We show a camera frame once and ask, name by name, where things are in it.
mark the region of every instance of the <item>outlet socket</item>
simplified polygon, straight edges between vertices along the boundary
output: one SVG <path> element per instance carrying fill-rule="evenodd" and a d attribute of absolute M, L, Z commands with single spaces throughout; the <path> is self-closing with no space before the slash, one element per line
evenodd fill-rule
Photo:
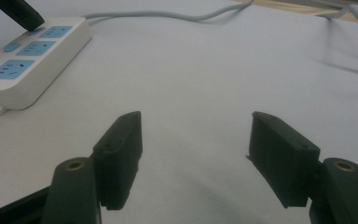
<path fill-rule="evenodd" d="M 34 60 L 9 60 L 0 66 L 0 79 L 15 79 L 33 63 Z"/>
<path fill-rule="evenodd" d="M 33 41 L 22 49 L 17 55 L 41 56 L 53 46 L 55 41 Z"/>
<path fill-rule="evenodd" d="M 61 38 L 72 28 L 72 26 L 52 26 L 48 28 L 39 38 Z"/>

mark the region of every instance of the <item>white table surface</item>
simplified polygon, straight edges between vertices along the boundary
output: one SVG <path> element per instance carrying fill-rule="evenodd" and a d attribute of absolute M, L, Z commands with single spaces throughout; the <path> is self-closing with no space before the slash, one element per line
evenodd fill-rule
<path fill-rule="evenodd" d="M 226 0 L 34 0 L 45 18 L 160 9 L 204 14 Z M 358 163 L 358 23 L 263 7 L 192 23 L 91 22 L 93 38 L 34 105 L 0 117 L 0 206 L 87 157 L 122 114 L 143 115 L 130 198 L 103 223 L 310 223 L 284 209 L 245 159 L 252 113 L 273 114 Z M 0 48 L 23 30 L 0 12 Z"/>

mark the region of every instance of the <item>screw hole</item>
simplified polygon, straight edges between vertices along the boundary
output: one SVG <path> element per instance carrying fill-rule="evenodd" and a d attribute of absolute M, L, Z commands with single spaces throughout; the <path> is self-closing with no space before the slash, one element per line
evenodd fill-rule
<path fill-rule="evenodd" d="M 335 161 L 334 165 L 341 171 L 345 171 L 345 172 L 355 172 L 356 171 L 356 168 L 352 164 L 345 162 L 345 161 Z"/>
<path fill-rule="evenodd" d="M 83 161 L 72 161 L 66 166 L 67 171 L 75 171 L 81 169 L 85 163 Z"/>

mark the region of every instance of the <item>white power strip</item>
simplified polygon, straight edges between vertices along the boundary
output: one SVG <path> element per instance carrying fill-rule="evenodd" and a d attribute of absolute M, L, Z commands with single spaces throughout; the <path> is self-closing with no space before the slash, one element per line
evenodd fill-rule
<path fill-rule="evenodd" d="M 0 115 L 32 105 L 90 39 L 85 18 L 54 18 L 0 50 Z"/>

